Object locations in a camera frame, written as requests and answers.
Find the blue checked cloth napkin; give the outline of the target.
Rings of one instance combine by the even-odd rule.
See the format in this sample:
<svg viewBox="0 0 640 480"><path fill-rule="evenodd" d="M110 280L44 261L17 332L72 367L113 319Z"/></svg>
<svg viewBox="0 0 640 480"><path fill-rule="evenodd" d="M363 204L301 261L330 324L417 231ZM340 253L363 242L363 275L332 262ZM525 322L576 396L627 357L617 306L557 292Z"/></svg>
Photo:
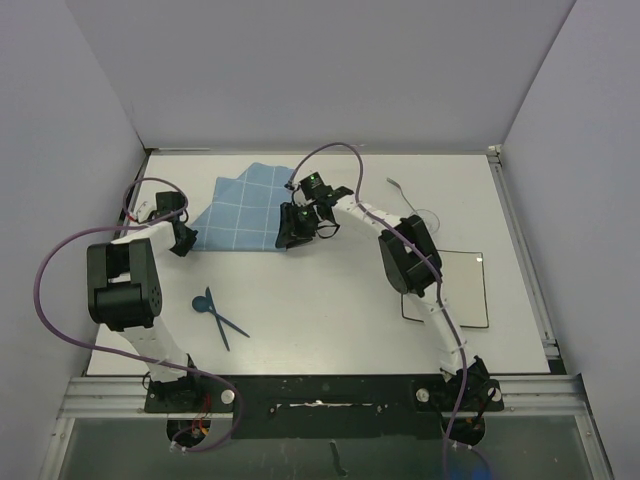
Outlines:
<svg viewBox="0 0 640 480"><path fill-rule="evenodd" d="M280 205L292 170L255 162L237 178L216 180L212 201L191 228L195 251L277 252Z"/></svg>

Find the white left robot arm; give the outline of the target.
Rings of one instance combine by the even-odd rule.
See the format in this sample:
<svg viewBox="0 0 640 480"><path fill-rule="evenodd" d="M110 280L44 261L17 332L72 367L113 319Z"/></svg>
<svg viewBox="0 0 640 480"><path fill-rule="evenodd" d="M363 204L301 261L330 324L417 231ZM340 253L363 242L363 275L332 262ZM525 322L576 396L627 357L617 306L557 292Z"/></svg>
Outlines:
<svg viewBox="0 0 640 480"><path fill-rule="evenodd" d="M87 249L88 310L92 320L126 339L145 359L152 394L169 399L180 410L200 405L204 387L187 370L194 366L189 354L175 342L161 318L162 290L156 256L170 252L186 256L197 232L180 219L186 197L160 192L154 216L174 216L110 243Z"/></svg>

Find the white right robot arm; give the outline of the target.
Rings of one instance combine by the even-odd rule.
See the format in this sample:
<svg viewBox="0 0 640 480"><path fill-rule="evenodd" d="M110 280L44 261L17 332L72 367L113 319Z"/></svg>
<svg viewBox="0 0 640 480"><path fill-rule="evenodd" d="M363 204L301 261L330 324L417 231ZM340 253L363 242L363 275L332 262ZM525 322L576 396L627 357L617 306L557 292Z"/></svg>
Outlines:
<svg viewBox="0 0 640 480"><path fill-rule="evenodd" d="M362 227L377 238L386 279L398 293L414 303L422 322L439 350L440 371L447 382L448 402L469 408L481 394L501 399L483 361L469 348L442 292L443 262L424 221L417 215L399 217L360 200L358 192L345 186L333 188L315 172L285 188L302 203L291 199L280 206L276 246L291 249L320 236L325 226L341 223Z"/></svg>

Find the square white plate black rim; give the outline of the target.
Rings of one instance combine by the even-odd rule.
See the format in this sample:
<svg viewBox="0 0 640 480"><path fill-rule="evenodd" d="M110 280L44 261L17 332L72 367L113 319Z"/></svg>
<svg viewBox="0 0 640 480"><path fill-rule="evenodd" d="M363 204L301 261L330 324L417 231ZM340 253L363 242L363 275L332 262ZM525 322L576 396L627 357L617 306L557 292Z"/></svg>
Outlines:
<svg viewBox="0 0 640 480"><path fill-rule="evenodd" d="M443 301L460 327L489 328L484 255L482 252L440 250Z"/></svg>

